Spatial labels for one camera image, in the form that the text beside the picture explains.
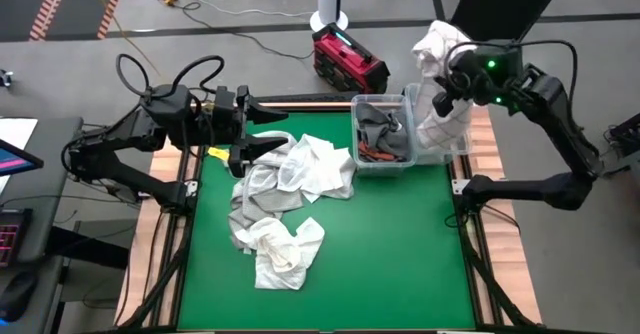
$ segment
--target gray floor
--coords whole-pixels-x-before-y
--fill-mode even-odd
[[[443,0],[451,15],[458,0]],[[223,0],[229,10],[306,12],[315,0]],[[344,0],[352,19],[433,18],[431,0]],[[545,15],[608,14],[638,12],[640,0],[554,0]],[[155,0],[121,0],[118,18],[125,29],[198,27],[178,10]],[[251,25],[304,22],[303,18],[249,14],[231,16],[206,8],[196,13],[213,25]],[[409,51],[425,28],[362,29],[349,32],[371,51],[384,58],[392,73],[388,92],[400,91],[419,80]],[[637,68],[640,59],[640,21],[607,23],[538,24],[527,39],[561,38],[573,42],[580,55],[575,117],[590,140],[605,149],[602,132],[637,113]],[[311,50],[310,32],[256,35],[265,45],[297,55]],[[230,35],[158,37],[136,43],[159,66],[166,78],[204,54],[219,54],[227,66],[216,79],[229,87],[248,84],[253,94],[280,95],[331,90],[319,80],[311,61],[296,61],[266,54],[252,42]],[[119,39],[99,42],[4,43],[0,63],[17,74],[14,91],[0,95],[0,114],[36,117],[82,115],[88,122],[111,123],[135,102],[118,82],[115,55],[137,56]],[[526,51],[527,60],[568,83],[570,58],[562,48],[536,47]],[[185,78],[196,83],[205,71]],[[154,75],[154,82],[160,79]],[[492,119],[509,178],[542,178],[566,169],[542,131],[523,118],[509,118],[492,108]],[[146,169],[150,156],[123,153],[123,159]],[[80,195],[100,195],[78,185],[67,188]],[[625,175],[596,184],[578,212],[560,212],[536,203],[516,204],[525,252],[540,311],[550,327],[637,333],[640,328],[640,201],[638,187]],[[79,209],[74,219],[107,220],[135,218],[124,206],[65,201],[64,220]],[[65,225],[72,225],[74,220]],[[76,306],[65,316],[63,333],[104,328],[113,311]]]

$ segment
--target computer mouse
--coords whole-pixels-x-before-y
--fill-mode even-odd
[[[23,271],[14,276],[0,294],[0,319],[6,322],[20,319],[27,310],[37,284],[38,276],[35,271]]]

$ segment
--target red portable power station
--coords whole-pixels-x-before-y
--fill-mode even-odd
[[[335,24],[313,33],[316,73],[340,91],[382,94],[389,69]]]

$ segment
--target plastic container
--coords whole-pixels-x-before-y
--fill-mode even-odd
[[[425,102],[424,98],[418,95],[419,90],[420,84],[418,83],[409,84],[403,90],[404,96],[408,98],[412,106],[414,130],[426,119],[432,108],[431,103]],[[469,154],[471,152],[471,140],[468,133],[465,133],[445,147],[431,148],[421,147],[420,142],[416,140],[415,151],[416,165],[444,165],[453,161],[454,156]]]
[[[358,155],[358,120],[356,119],[356,106],[360,103],[369,103],[383,110],[401,110],[407,117],[407,137],[409,140],[409,155],[406,162],[367,162],[362,161]],[[353,134],[353,158],[358,166],[358,175],[361,176],[386,176],[400,175],[405,169],[416,163],[415,152],[415,127],[409,100],[402,95],[356,95],[351,100],[351,132]]]

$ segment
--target green table surface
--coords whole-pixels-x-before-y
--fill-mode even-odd
[[[251,128],[309,134],[351,148],[349,113],[294,113]],[[349,200],[320,198],[286,213],[295,229],[313,217],[320,251],[299,291],[255,289],[254,255],[230,240],[227,215],[236,182],[204,160],[180,307],[180,330],[473,328],[469,286],[443,166],[398,178],[356,177]]]

